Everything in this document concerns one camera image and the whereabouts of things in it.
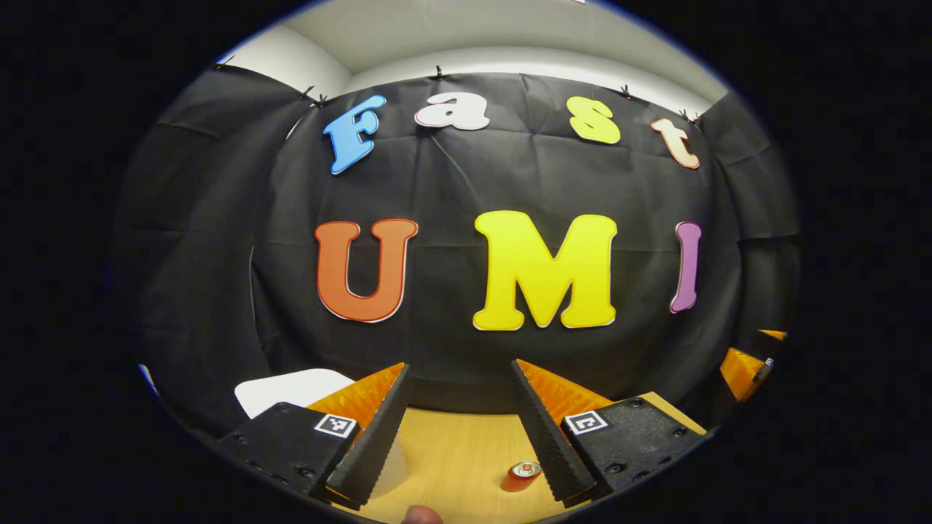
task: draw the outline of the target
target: table surface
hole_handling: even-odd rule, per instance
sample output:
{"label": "table surface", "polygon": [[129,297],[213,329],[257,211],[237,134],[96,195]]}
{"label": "table surface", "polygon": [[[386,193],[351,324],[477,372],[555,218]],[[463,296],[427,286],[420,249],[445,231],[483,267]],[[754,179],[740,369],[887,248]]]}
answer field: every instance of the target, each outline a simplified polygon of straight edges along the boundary
{"label": "table surface", "polygon": [[[697,433],[706,431],[654,393],[640,395]],[[536,461],[517,415],[445,413],[410,407],[398,430],[407,479],[350,513],[400,524],[411,504],[436,511],[444,524],[516,524],[573,511],[554,500],[543,475],[519,492],[502,490],[506,471]]]}

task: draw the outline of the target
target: orange object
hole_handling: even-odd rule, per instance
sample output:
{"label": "orange object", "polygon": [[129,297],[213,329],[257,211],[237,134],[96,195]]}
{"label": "orange object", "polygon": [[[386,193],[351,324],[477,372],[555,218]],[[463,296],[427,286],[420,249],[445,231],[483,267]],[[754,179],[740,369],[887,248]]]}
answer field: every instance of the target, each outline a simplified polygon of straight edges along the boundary
{"label": "orange object", "polygon": [[520,359],[517,359],[517,363],[557,427],[563,422],[564,417],[614,404],[608,398],[542,367]]}
{"label": "orange object", "polygon": [[758,331],[760,331],[761,333],[766,333],[767,335],[770,335],[771,337],[776,338],[777,340],[783,340],[784,338],[787,337],[786,331],[773,331],[771,329],[758,329]]}
{"label": "orange object", "polygon": [[740,352],[735,348],[728,349],[719,370],[725,378],[725,382],[728,383],[728,387],[732,390],[734,400],[739,403],[745,402],[760,388],[761,381],[757,380],[756,377],[765,365],[767,363],[761,362],[745,352]]}
{"label": "orange object", "polygon": [[541,471],[541,465],[536,462],[519,462],[508,468],[505,478],[501,481],[501,488],[505,491],[526,490],[530,483],[541,475]]}
{"label": "orange object", "polygon": [[317,293],[323,305],[340,318],[381,322],[401,307],[407,242],[418,234],[418,224],[397,218],[379,220],[372,226],[372,236],[381,241],[381,248],[378,288],[371,296],[358,296],[348,288],[350,243],[359,233],[359,225],[354,222],[328,222],[317,227],[314,236],[321,243]]}
{"label": "orange object", "polygon": [[349,417],[359,423],[360,432],[376,416],[376,410],[388,394],[391,386],[402,372],[404,362],[377,371],[364,379],[359,379],[337,392],[330,393],[321,400],[308,406],[308,409]]}

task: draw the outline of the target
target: soda can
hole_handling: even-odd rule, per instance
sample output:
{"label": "soda can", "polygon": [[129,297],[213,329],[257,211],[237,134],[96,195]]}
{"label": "soda can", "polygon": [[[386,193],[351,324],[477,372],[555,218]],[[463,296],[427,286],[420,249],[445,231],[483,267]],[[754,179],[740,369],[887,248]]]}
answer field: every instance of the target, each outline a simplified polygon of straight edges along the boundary
{"label": "soda can", "polygon": [[505,491],[525,490],[542,471],[541,465],[536,462],[519,462],[508,468],[508,473],[501,481],[501,488]]}

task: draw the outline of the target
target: letter f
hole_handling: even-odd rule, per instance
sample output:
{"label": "letter f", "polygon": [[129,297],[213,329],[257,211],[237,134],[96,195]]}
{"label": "letter f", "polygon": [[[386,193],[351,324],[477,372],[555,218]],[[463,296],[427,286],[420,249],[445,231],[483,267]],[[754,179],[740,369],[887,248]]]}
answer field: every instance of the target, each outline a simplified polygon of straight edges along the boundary
{"label": "letter f", "polygon": [[365,102],[353,107],[323,128],[323,133],[329,134],[334,144],[335,160],[330,167],[331,174],[338,175],[344,172],[349,166],[372,152],[375,145],[371,140],[364,142],[360,133],[376,132],[378,117],[371,110],[385,105],[385,102],[385,97],[381,95],[369,97]]}

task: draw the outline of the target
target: letter m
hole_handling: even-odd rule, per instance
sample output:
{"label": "letter m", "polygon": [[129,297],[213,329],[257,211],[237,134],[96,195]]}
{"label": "letter m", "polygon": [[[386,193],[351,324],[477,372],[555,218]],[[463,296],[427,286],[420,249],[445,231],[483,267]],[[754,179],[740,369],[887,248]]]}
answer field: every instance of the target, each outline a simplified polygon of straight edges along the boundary
{"label": "letter m", "polygon": [[598,214],[576,217],[556,258],[526,214],[480,214],[475,228],[488,240],[486,307],[473,316],[477,329],[514,331],[524,324],[524,314],[514,308],[515,284],[521,287],[538,327],[550,325],[570,286],[569,307],[560,315],[564,326],[614,322],[610,262],[611,239],[618,228],[610,218]]}

